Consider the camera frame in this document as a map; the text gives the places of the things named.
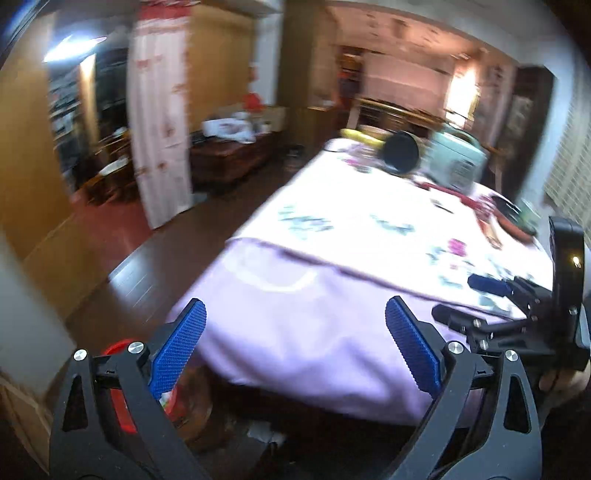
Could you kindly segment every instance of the human hand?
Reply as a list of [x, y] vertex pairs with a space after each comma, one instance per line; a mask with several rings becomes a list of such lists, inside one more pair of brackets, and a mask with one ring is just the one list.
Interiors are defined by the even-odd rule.
[[587, 387], [590, 375], [591, 363], [587, 362], [584, 372], [569, 369], [560, 370], [560, 372], [550, 370], [542, 376], [538, 386], [541, 391], [552, 391], [550, 400], [554, 408], [579, 395]]

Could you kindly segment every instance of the red bucket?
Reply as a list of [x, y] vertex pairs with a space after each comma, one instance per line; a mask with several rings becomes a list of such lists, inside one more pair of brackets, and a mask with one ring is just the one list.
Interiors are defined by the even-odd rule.
[[[115, 353], [122, 352], [127, 348], [127, 346], [134, 342], [134, 340], [121, 340], [120, 342], [115, 343], [108, 347], [104, 352], [103, 355], [113, 355]], [[117, 420], [119, 420], [119, 425], [121, 425], [121, 429], [126, 433], [137, 433], [135, 429], [134, 421], [131, 419], [131, 415], [129, 414], [129, 410], [127, 409], [127, 404], [125, 403], [125, 399], [123, 397], [123, 392], [121, 390], [117, 390], [116, 388], [111, 389], [111, 400], [113, 401], [113, 406], [115, 408], [115, 413], [117, 414]], [[164, 407], [164, 411], [168, 418], [174, 420], [174, 406], [177, 402], [177, 387], [173, 388], [172, 395], [170, 397], [170, 401]]]

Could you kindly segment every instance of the ceiling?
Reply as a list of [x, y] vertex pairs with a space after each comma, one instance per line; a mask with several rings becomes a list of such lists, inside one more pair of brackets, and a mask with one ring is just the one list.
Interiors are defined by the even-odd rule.
[[420, 48], [438, 56], [458, 55], [476, 48], [472, 41], [459, 35], [400, 15], [355, 7], [330, 9], [341, 27], [341, 41], [346, 45], [381, 51], [384, 44], [392, 44]]
[[[111, 37], [112, 34], [115, 34], [114, 37], [120, 37], [122, 29], [131, 29], [139, 11], [140, 2], [139, 0], [85, 2], [59, 0], [52, 2], [52, 6], [57, 14], [53, 43], [59, 43], [68, 35], [93, 38]], [[111, 48], [117, 48], [116, 43], [116, 41], [113, 42]]]
[[548, 37], [560, 29], [560, 22], [543, 0], [408, 0], [408, 3], [451, 4], [455, 10], [460, 8], [486, 18], [519, 40]]

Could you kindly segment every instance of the blue gripper pad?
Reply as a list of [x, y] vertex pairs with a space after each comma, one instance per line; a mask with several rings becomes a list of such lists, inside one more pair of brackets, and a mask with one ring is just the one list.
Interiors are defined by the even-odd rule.
[[445, 376], [441, 354], [445, 340], [433, 325], [419, 322], [398, 296], [386, 304], [386, 326], [419, 390], [435, 399]]
[[174, 331], [152, 360], [148, 388], [156, 400], [170, 392], [189, 361], [205, 330], [207, 312], [201, 300], [193, 299], [174, 322]]
[[497, 297], [506, 297], [511, 293], [511, 288], [504, 280], [482, 277], [480, 275], [470, 275], [468, 277], [468, 286], [472, 290], [492, 293]]

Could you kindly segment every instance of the wooden cabinet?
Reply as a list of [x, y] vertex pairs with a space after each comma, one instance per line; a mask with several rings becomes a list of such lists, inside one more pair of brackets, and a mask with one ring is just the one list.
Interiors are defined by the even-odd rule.
[[288, 108], [285, 139], [314, 154], [335, 127], [338, 24], [323, 0], [285, 0], [277, 103]]
[[545, 67], [517, 69], [496, 148], [505, 160], [501, 193], [515, 200], [536, 155], [550, 108], [554, 75]]

